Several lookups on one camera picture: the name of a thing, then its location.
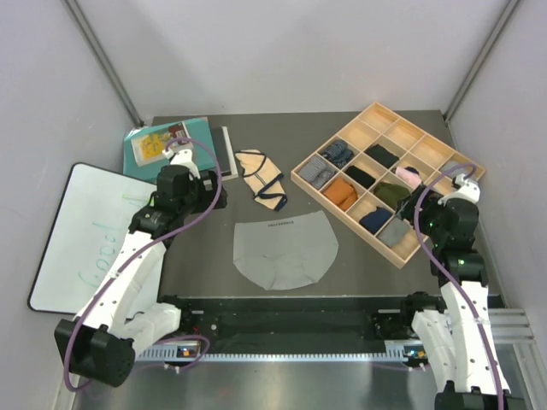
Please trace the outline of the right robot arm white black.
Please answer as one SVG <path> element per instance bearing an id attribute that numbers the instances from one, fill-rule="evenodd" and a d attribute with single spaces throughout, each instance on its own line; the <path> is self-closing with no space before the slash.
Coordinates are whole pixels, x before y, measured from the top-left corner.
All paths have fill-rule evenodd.
<path id="1" fill-rule="evenodd" d="M 442 196 L 421 185 L 401 201 L 430 260 L 441 296 L 412 295 L 399 316 L 401 332 L 419 338 L 437 385 L 437 409 L 523 409 L 512 395 L 494 349 L 488 312 L 488 276 L 474 248 L 479 189 Z"/>

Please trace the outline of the grey underwear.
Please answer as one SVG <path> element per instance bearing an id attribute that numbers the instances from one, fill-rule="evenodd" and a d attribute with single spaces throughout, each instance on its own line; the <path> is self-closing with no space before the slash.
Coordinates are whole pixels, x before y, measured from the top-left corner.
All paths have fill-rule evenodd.
<path id="1" fill-rule="evenodd" d="M 338 239 L 322 211 L 234 227 L 233 264 L 264 290 L 316 284 L 337 254 Z"/>

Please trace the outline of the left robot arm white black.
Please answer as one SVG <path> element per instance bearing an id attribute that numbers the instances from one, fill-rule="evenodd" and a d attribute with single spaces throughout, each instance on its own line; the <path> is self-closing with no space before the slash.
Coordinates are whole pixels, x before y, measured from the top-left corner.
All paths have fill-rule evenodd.
<path id="1" fill-rule="evenodd" d="M 70 380 L 73 375 L 118 387 L 146 349 L 168 334 L 181 339 L 193 331 L 192 316 L 165 302 L 154 303 L 136 319 L 126 317 L 173 239 L 226 206 L 221 176 L 211 171 L 209 177 L 212 187 L 207 189 L 201 174 L 187 165 L 163 167 L 155 190 L 133 215 L 120 253 L 93 297 L 74 319 L 63 319 L 56 326 L 54 337 L 69 391 L 78 391 Z"/>

